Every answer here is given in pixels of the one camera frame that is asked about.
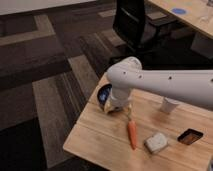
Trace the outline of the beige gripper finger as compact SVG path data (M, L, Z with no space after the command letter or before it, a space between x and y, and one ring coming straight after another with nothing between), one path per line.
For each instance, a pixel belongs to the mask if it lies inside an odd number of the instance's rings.
M132 104L129 104L129 105L126 107L126 113L125 113L125 115L126 115L128 118L131 118L131 113L132 113Z
M104 106L104 113L109 114L115 111L115 107L111 103L106 103Z

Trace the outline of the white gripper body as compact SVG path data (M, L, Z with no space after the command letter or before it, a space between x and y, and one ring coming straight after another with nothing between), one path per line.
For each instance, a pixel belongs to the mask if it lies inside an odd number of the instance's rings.
M131 90L128 88L112 87L106 103L111 103L115 107L115 111L121 111L131 104Z

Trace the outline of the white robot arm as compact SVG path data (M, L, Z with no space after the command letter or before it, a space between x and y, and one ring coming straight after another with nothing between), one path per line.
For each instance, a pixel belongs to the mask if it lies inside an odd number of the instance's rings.
M129 106L133 89L213 110L213 70L144 70L130 56L110 66L106 77L112 85L103 109L106 114Z

